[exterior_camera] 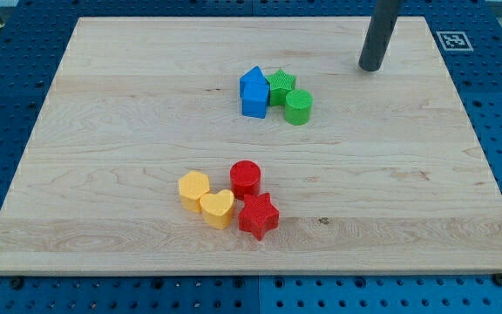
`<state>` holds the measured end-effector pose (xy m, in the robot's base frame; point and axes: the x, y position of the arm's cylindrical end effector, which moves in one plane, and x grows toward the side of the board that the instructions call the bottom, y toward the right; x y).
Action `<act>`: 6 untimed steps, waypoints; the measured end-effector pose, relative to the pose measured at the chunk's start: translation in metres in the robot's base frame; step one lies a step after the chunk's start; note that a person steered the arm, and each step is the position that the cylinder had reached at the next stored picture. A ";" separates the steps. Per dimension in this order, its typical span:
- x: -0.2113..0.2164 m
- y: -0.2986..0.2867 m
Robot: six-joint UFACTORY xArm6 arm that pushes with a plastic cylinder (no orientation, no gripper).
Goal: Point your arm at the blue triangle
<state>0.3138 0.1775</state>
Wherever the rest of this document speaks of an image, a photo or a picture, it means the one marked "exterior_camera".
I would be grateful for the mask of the dark grey robot arm rod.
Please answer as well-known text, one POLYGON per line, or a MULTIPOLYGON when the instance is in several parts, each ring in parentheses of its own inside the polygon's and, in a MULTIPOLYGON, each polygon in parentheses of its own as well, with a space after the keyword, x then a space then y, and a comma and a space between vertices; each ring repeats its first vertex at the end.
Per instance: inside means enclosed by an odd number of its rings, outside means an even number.
POLYGON ((362 70, 376 72, 381 68, 403 2, 403 0, 377 2, 358 61, 362 70))

